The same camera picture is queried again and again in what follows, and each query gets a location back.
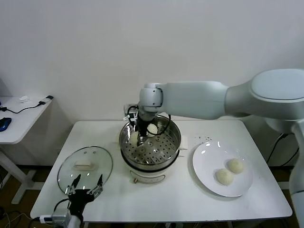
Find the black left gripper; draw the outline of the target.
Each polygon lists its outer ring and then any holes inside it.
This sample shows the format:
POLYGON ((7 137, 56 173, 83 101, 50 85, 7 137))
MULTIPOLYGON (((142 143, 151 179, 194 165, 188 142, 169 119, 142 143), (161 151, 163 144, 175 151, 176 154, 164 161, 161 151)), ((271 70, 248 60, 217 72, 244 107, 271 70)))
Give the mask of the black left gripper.
POLYGON ((97 185, 91 190, 81 190, 76 187, 81 179, 79 174, 70 185, 67 186, 65 194, 68 195, 70 201, 70 213, 71 215, 82 215, 85 209, 85 206, 94 201, 101 192, 103 191, 103 175, 101 174, 97 185))

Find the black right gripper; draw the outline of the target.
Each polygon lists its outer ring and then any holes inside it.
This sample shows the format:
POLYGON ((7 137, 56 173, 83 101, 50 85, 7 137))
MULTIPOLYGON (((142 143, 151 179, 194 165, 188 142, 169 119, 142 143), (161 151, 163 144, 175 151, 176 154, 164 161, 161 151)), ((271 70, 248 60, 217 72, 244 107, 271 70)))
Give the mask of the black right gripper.
POLYGON ((138 128, 139 134, 137 136, 137 146, 143 146, 145 143, 145 136, 147 135, 148 122, 139 116, 137 117, 137 127, 135 119, 129 119, 129 124, 133 128, 134 132, 136 132, 138 128))

